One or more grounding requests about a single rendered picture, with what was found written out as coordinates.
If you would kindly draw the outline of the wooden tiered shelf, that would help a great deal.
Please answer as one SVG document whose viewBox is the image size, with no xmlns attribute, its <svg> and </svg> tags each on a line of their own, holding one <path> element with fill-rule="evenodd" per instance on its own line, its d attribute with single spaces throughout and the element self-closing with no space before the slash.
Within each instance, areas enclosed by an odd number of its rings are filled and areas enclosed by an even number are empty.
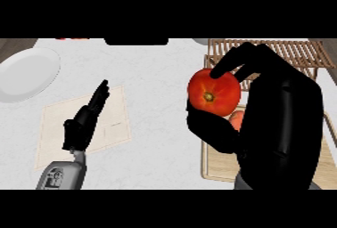
<svg viewBox="0 0 337 228">
<path fill-rule="evenodd" d="M 336 68 L 336 64 L 333 63 L 321 41 L 264 39 L 211 39 L 209 51 L 205 55 L 205 67 L 208 69 L 214 68 L 230 50 L 234 47 L 239 47 L 245 42 L 249 42 L 253 45 L 265 44 L 313 80 L 318 78 L 320 68 Z"/>
</svg>

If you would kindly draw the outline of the black appliance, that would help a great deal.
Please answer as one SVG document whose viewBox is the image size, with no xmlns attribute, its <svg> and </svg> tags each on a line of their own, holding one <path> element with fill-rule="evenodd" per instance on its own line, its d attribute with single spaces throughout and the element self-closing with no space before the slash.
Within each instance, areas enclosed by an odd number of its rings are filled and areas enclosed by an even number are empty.
<svg viewBox="0 0 337 228">
<path fill-rule="evenodd" d="M 106 38 L 109 45 L 168 45 L 168 38 L 144 37 L 144 38 Z"/>
</svg>

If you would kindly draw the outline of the pale wooden tray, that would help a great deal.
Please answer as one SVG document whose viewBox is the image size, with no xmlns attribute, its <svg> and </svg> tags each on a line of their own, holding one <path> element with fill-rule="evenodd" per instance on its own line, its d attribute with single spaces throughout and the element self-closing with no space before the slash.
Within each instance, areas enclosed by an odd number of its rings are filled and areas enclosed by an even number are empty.
<svg viewBox="0 0 337 228">
<path fill-rule="evenodd" d="M 216 151 L 202 143 L 202 176 L 205 179 L 233 183 L 240 170 L 236 154 Z M 321 141 L 320 164 L 314 183 L 323 190 L 337 190 L 337 166 L 333 160 L 327 139 Z"/>
</svg>

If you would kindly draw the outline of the orange round fruit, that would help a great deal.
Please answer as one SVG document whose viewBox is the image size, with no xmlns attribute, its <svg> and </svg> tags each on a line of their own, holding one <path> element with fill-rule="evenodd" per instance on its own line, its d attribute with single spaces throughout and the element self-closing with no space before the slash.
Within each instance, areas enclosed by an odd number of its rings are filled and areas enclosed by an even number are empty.
<svg viewBox="0 0 337 228">
<path fill-rule="evenodd" d="M 230 122 L 236 130 L 242 129 L 245 115 L 246 115 L 246 112 L 243 110 L 237 110 L 230 117 Z"/>
</svg>

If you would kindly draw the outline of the red tomato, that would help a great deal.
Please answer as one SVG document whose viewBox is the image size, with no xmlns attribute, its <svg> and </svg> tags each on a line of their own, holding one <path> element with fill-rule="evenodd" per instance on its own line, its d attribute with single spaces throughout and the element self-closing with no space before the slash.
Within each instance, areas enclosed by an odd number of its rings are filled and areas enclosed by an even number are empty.
<svg viewBox="0 0 337 228">
<path fill-rule="evenodd" d="M 202 69 L 188 83 L 188 98 L 196 109 L 228 116 L 242 100 L 242 85 L 231 72 L 212 78 L 212 69 Z"/>
</svg>

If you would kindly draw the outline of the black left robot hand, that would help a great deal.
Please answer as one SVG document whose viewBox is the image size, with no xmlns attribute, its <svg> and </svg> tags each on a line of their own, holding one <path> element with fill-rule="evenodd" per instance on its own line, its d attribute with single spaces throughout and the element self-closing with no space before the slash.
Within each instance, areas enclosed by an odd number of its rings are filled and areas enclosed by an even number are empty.
<svg viewBox="0 0 337 228">
<path fill-rule="evenodd" d="M 109 89 L 109 80 L 106 79 L 91 97 L 89 104 L 80 108 L 76 117 L 66 121 L 66 141 L 63 149 L 67 151 L 85 151 L 91 145 L 98 118 L 110 97 Z"/>
</svg>

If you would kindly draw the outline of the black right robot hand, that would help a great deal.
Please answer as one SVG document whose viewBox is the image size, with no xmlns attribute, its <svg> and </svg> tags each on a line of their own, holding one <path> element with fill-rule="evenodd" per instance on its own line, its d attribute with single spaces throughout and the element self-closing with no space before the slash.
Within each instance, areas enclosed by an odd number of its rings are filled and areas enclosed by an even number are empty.
<svg viewBox="0 0 337 228">
<path fill-rule="evenodd" d="M 242 129 L 193 106 L 188 129 L 216 151 L 237 155 L 239 174 L 250 190 L 311 190 L 323 139 L 320 85 L 265 44 L 246 42 L 233 48 L 211 77 L 231 70 L 239 80 L 259 74 L 250 84 Z"/>
</svg>

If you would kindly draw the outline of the white round plate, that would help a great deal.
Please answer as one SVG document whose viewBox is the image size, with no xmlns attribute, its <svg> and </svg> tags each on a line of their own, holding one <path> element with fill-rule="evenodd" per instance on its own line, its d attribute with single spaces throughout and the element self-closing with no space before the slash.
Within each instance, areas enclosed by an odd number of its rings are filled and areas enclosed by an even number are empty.
<svg viewBox="0 0 337 228">
<path fill-rule="evenodd" d="M 30 48 L 0 63 L 0 102 L 29 100 L 54 83 L 61 57 L 54 49 Z"/>
</svg>

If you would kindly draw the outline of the beige placemat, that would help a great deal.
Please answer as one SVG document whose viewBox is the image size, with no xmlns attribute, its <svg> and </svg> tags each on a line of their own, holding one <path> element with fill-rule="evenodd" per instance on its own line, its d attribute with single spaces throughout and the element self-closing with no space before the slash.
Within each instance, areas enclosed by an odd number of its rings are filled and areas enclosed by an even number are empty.
<svg viewBox="0 0 337 228">
<path fill-rule="evenodd" d="M 91 101 L 91 95 L 45 106 L 42 109 L 42 128 L 35 169 L 45 169 L 54 161 L 70 161 L 75 157 L 63 149 L 66 140 L 64 122 L 72 119 L 79 109 Z M 86 154 L 104 151 L 132 140 L 125 87 L 110 89 L 98 125 Z"/>
</svg>

